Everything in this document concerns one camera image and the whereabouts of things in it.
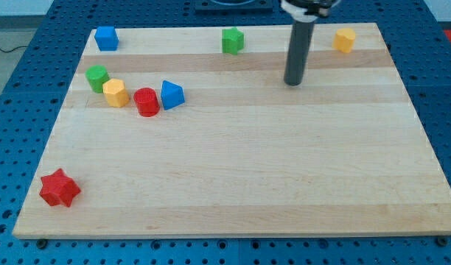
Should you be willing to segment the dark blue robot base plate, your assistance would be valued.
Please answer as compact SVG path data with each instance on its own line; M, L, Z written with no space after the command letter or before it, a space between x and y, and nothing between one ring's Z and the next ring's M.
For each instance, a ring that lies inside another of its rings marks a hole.
M272 0L194 0L196 13L272 11Z

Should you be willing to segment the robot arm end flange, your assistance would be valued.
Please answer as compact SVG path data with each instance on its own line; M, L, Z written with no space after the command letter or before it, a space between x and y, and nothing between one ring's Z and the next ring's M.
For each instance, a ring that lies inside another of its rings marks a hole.
M280 6L295 21L310 23L317 18L328 18L330 10L339 3L340 0L282 0Z

